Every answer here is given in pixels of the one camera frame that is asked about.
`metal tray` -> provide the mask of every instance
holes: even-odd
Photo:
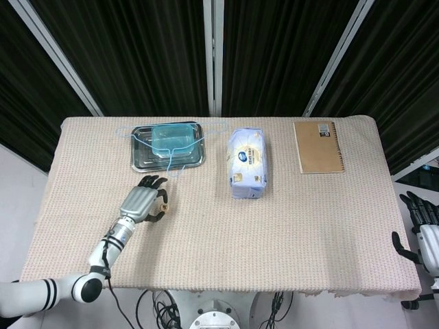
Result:
[[[172,123],[190,123],[194,127],[193,137],[197,141],[203,137],[201,125],[195,121],[172,122]],[[135,127],[132,135],[135,135],[141,141],[149,145],[152,142],[153,125]],[[204,162],[204,140],[195,144],[193,151],[188,156],[173,156],[169,169],[181,169],[184,165],[186,168],[198,167]],[[151,147],[140,143],[133,136],[131,137],[131,165],[135,171],[145,173],[148,171],[166,170],[169,165],[169,158],[161,158],[152,152]]]

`second robotic hand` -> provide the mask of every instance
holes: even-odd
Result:
[[[102,291],[103,282],[111,277],[110,268],[130,240],[135,225],[142,221],[156,222],[163,217],[164,212],[154,216],[150,211],[158,197],[163,197],[164,203],[167,203],[166,190],[157,190],[166,181],[166,178],[157,175],[147,175],[128,193],[120,207],[120,218],[113,223],[88,259],[90,273],[79,278],[73,286],[71,295],[75,301],[95,301]]]

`beige tablecloth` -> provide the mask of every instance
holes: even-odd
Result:
[[[340,295],[420,293],[375,122],[333,119],[345,172],[300,173],[293,122],[304,118],[69,118],[35,228],[22,280],[87,273],[91,254],[119,206],[143,177],[130,166],[122,126],[195,120],[206,131],[206,161],[163,186],[170,210],[142,223],[112,268],[115,287],[234,291],[333,291]],[[226,146],[238,127],[260,127],[269,182],[258,200],[232,199]]]

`notebook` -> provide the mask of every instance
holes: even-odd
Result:
[[[332,121],[294,123],[301,173],[342,173],[343,157]]]

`robot forearm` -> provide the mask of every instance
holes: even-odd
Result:
[[[145,176],[134,187],[120,208],[121,216],[107,231],[88,259],[90,273],[71,274],[61,279],[0,283],[0,317],[16,317],[53,308],[62,299],[89,303],[99,297],[110,268],[132,236],[135,225],[158,221],[164,212],[149,215],[157,197],[167,203],[165,190],[157,190],[165,178]]]

